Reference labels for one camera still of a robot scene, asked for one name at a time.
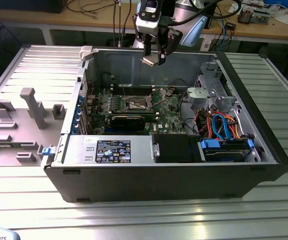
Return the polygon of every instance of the blue latch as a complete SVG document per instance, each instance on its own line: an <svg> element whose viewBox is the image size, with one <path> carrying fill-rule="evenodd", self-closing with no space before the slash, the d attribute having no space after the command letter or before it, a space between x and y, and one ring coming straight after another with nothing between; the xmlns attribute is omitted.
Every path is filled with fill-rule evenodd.
<svg viewBox="0 0 288 240"><path fill-rule="evenodd" d="M82 110L81 110L79 107L76 107L76 108L75 108L75 112L76 112L76 113L80 113L81 111L82 111Z"/></svg>
<svg viewBox="0 0 288 240"><path fill-rule="evenodd" d="M247 140L247 143L248 143L250 149L254 148L254 143L253 143L253 141L251 139Z"/></svg>
<svg viewBox="0 0 288 240"><path fill-rule="evenodd" d="M215 139L204 139L201 142L202 148L220 148L220 144L218 140Z"/></svg>
<svg viewBox="0 0 288 240"><path fill-rule="evenodd" d="M55 153L56 153L56 147L55 146L44 147L42 150L43 156L52 156L52 155L55 155Z"/></svg>

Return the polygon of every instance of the power supply label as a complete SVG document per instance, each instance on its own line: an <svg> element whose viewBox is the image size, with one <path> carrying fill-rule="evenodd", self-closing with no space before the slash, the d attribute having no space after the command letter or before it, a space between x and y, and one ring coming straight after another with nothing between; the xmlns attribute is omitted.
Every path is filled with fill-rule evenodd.
<svg viewBox="0 0 288 240"><path fill-rule="evenodd" d="M130 163L130 141L97 141L96 162L99 164Z"/></svg>

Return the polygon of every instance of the cable on table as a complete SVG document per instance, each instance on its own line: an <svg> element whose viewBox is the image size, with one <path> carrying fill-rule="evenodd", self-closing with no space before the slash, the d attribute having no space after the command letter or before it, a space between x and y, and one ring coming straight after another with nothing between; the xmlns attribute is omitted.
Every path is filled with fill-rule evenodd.
<svg viewBox="0 0 288 240"><path fill-rule="evenodd" d="M92 10L87 10L87 11L80 11L80 10L74 10L72 8L69 7L69 5L74 2L75 0L70 0L70 2L67 3L67 9L69 9L70 11L73 11L75 13L90 13L90 12L94 12L94 11L97 11L97 10L100 10L100 9L104 9L104 8L107 8L107 7L111 7L111 6L115 6L117 3L113 3L113 4L109 4L109 5L106 5L106 6L102 6L102 7L99 7L99 8L96 8L96 9L92 9Z"/></svg>
<svg viewBox="0 0 288 240"><path fill-rule="evenodd" d="M132 0L129 0L129 10L128 10L127 16L125 18L124 25L123 25L123 30L122 30L122 39L121 39L121 45L122 46L123 46L124 34L125 34L125 31L126 31L126 23L127 23L127 20L129 18L129 15L130 15L131 11L132 11Z"/></svg>
<svg viewBox="0 0 288 240"><path fill-rule="evenodd" d="M0 24L10 33L11 36L13 36L13 38L19 43L19 45L23 44L21 41L19 41L18 38L16 38L16 36L11 31L9 31L9 29L1 21Z"/></svg>

